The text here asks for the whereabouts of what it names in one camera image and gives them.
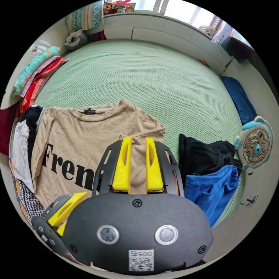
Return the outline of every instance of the green bedsheet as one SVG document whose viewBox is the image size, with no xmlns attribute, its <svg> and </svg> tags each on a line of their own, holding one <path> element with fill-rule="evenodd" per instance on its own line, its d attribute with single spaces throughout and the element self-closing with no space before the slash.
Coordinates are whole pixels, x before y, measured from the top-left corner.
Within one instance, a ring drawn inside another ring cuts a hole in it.
<svg viewBox="0 0 279 279">
<path fill-rule="evenodd" d="M 36 104 L 82 108 L 124 97 L 166 126 L 165 144 L 176 159 L 179 133 L 206 143 L 233 142 L 242 128 L 219 76 L 181 52 L 143 41 L 105 40 L 65 57 L 71 60 L 49 79 Z M 242 175 L 217 224 L 237 209 L 244 180 Z"/>
</svg>

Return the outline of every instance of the shirt tag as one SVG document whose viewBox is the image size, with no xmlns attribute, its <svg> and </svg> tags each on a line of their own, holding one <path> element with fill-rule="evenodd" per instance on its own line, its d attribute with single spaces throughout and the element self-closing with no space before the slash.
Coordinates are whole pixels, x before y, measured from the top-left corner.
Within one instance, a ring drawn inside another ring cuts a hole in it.
<svg viewBox="0 0 279 279">
<path fill-rule="evenodd" d="M 96 111 L 95 110 L 92 110 L 91 108 L 85 110 L 83 113 L 90 113 L 90 114 L 95 114 Z"/>
</svg>

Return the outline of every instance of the power outlet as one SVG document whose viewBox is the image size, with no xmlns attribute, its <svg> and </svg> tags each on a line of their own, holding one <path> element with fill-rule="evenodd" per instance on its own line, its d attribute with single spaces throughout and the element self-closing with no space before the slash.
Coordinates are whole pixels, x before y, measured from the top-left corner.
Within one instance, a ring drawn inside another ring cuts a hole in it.
<svg viewBox="0 0 279 279">
<path fill-rule="evenodd" d="M 249 197 L 249 200 L 255 200 L 253 203 L 256 203 L 258 195 L 258 193 L 252 193 Z"/>
</svg>

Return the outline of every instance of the blue clothing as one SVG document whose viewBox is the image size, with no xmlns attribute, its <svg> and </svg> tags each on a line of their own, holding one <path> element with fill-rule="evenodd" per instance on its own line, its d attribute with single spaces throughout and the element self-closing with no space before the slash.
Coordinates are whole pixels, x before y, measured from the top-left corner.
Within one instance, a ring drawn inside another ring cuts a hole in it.
<svg viewBox="0 0 279 279">
<path fill-rule="evenodd" d="M 235 78 L 228 76 L 221 76 L 220 79 L 222 80 L 224 86 L 226 87 L 229 95 L 231 96 L 235 104 L 242 125 L 253 121 L 257 116 L 257 113 L 250 100 L 248 99 L 241 84 Z"/>
<path fill-rule="evenodd" d="M 237 167 L 232 165 L 212 174 L 187 175 L 185 197 L 201 208 L 213 227 L 234 195 L 239 181 Z"/>
</svg>

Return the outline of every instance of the blue pillow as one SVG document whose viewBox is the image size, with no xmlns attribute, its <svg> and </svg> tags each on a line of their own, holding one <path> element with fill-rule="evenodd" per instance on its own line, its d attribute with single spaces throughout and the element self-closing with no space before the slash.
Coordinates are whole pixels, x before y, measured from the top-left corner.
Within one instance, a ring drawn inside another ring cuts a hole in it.
<svg viewBox="0 0 279 279">
<path fill-rule="evenodd" d="M 228 76 L 221 76 L 220 79 L 235 104 L 242 125 L 253 121 L 257 116 L 257 113 L 241 84 L 235 78 Z"/>
</svg>

